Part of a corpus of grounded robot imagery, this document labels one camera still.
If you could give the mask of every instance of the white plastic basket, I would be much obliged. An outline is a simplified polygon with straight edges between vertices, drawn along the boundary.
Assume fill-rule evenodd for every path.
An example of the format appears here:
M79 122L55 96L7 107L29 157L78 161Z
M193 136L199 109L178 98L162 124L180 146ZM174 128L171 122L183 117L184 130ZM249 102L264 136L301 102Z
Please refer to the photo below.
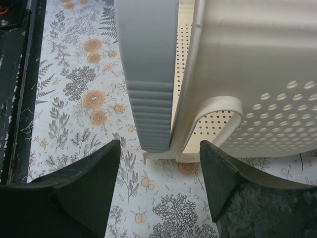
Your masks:
M170 147L145 157L197 162L202 140L234 157L315 149L316 12L312 1L180 1Z

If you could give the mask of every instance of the orange flower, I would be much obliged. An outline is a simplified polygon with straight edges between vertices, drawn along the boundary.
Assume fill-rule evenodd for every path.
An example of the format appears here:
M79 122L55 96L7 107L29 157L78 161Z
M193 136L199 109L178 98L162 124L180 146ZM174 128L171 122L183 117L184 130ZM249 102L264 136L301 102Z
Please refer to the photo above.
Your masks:
M98 108L105 100L105 95L100 91L90 91L83 96L83 106L85 108Z
M110 63L110 64L104 66L104 70L105 71L110 71L112 67L113 67L113 64Z
M113 107L113 110L116 114L122 114L125 111L125 108L123 107L123 105L119 105L119 104L115 104L115 106Z
M107 119L107 116L102 111L93 111L90 115L90 121L93 125L101 125Z
M108 56L109 56L110 58L116 57L116 56L117 56L117 52L116 52L116 51L109 51L109 52L108 52Z
M91 53L87 58L89 63L98 63L100 61L100 55L98 53Z
M73 9L74 7L75 7L75 4L72 3L71 1L68 1L68 2L65 3L65 5L64 5L64 9L66 9L66 10Z
M84 50L88 52L95 52L101 48L102 42L98 39L88 40L84 43Z
M179 163L178 169L183 175L194 175L197 173L199 164L198 163Z

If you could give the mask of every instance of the floral pattern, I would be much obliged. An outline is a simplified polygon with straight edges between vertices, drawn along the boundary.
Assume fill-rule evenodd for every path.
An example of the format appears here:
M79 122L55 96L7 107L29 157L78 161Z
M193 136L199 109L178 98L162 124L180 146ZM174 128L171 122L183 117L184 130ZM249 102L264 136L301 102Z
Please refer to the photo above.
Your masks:
M199 163L143 162L118 50L113 0L48 0L28 181L113 139L121 142L107 238L216 238ZM317 150L242 158L284 179L316 185Z

